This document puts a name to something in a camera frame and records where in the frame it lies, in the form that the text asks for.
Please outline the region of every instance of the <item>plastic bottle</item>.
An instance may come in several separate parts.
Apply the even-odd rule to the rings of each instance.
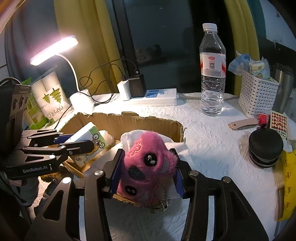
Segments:
[[[202,77],[202,111],[218,115],[222,110],[225,90],[225,47],[217,34],[217,25],[204,23],[205,36],[200,44],[200,67]]]

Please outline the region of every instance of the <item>robotic arm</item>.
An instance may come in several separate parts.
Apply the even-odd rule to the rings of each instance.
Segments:
[[[71,135],[56,130],[22,132],[22,116],[26,109],[30,86],[14,78],[0,82],[0,167],[11,180],[25,180],[58,171],[68,155],[93,150],[91,141],[63,143]],[[44,146],[58,144],[58,147]],[[120,180],[120,165],[125,153],[119,149],[112,161],[88,178],[64,178],[53,191],[26,234],[26,241],[79,240],[79,197],[85,197],[85,227],[88,241],[111,241],[104,198],[112,198]],[[268,241],[267,234],[238,187],[229,177],[206,178],[191,170],[187,162],[177,162],[174,176],[176,190],[190,199],[183,241],[206,240],[208,197],[215,196],[215,241]]]

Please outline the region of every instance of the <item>white tablecloth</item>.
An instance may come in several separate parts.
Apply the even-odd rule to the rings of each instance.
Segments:
[[[245,119],[237,99],[224,102],[219,116],[211,117],[201,111],[200,100],[178,99],[177,106],[143,107],[118,104],[114,100],[95,107],[94,112],[121,114],[133,111],[142,117],[179,121],[185,130],[184,137],[194,166],[206,177],[221,179],[229,176],[239,187],[262,222],[269,239],[274,238],[277,218],[277,189],[284,185],[280,162],[276,169],[262,169],[252,163],[248,156],[248,137],[253,129],[233,131],[228,127],[232,121]],[[68,114],[61,128],[75,112]],[[289,121],[290,128],[296,124]],[[106,212],[113,240],[181,240],[187,216],[189,200],[175,199],[163,213],[152,214],[149,210],[134,207],[116,200],[106,200]],[[213,200],[207,240],[213,238]]]

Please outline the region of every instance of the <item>silver bolt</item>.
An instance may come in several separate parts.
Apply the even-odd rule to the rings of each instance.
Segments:
[[[189,172],[189,174],[192,175],[192,176],[194,176],[194,177],[196,177],[196,176],[198,175],[198,171],[196,171],[196,170],[191,170],[191,171]]]
[[[63,180],[62,180],[62,182],[64,183],[64,184],[67,184],[67,183],[69,183],[69,182],[71,182],[71,178],[70,177],[65,177],[65,178],[63,178]]]
[[[230,183],[231,182],[231,178],[230,177],[223,177],[222,179],[224,182],[226,183]]]
[[[95,174],[96,176],[102,176],[102,175],[104,174],[104,171],[102,171],[102,170],[96,170],[96,171],[94,172],[94,174]]]

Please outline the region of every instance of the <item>white basket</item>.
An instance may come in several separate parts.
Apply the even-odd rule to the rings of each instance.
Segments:
[[[272,81],[259,79],[244,71],[238,102],[247,117],[256,117],[272,109],[279,87],[278,82]]]

